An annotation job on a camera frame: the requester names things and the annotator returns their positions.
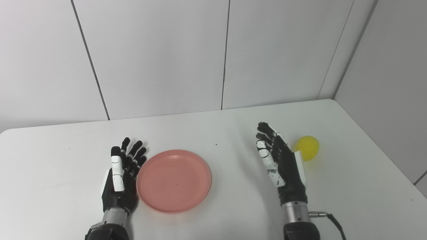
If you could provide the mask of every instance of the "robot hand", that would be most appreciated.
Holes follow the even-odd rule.
[[[305,175],[300,152],[292,152],[278,132],[267,123],[258,124],[257,149],[271,180],[278,188],[285,209],[283,227],[286,240],[320,240],[310,221],[305,193]]]
[[[130,139],[125,138],[121,148],[111,148],[112,168],[102,192],[104,217],[89,229],[85,240],[129,240],[124,227],[127,217],[137,206],[136,177],[147,160],[144,156],[147,149],[142,147],[142,141],[136,142],[126,154],[129,143]]]

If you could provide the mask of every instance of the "white table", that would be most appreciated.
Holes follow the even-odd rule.
[[[332,100],[7,130],[1,238],[83,239],[102,218],[110,148],[129,136],[147,145],[148,157],[193,151],[213,177],[207,198],[188,212],[161,214],[140,203],[129,224],[135,240],[281,240],[282,209],[255,147],[260,121],[290,144],[303,135],[319,140],[318,156],[304,163],[309,209],[333,213],[349,240],[425,239],[427,199]],[[341,239],[328,219],[314,223],[322,239]]]

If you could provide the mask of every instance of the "plastic ball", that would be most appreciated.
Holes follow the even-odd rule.
[[[295,151],[301,151],[304,161],[311,160],[319,151],[319,141],[312,136],[303,136],[296,143]]]

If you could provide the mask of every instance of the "silver metal cylinder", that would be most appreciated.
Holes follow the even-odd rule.
[[[111,207],[104,212],[101,224],[114,223],[124,227],[127,218],[128,214],[123,208]]]
[[[285,210],[285,223],[310,222],[307,203],[300,201],[286,202],[282,207]]]

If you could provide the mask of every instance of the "round plate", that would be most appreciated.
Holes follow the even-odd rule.
[[[211,182],[211,171],[201,157],[185,150],[169,150],[144,163],[136,187],[139,197],[150,208],[177,214],[202,202]]]

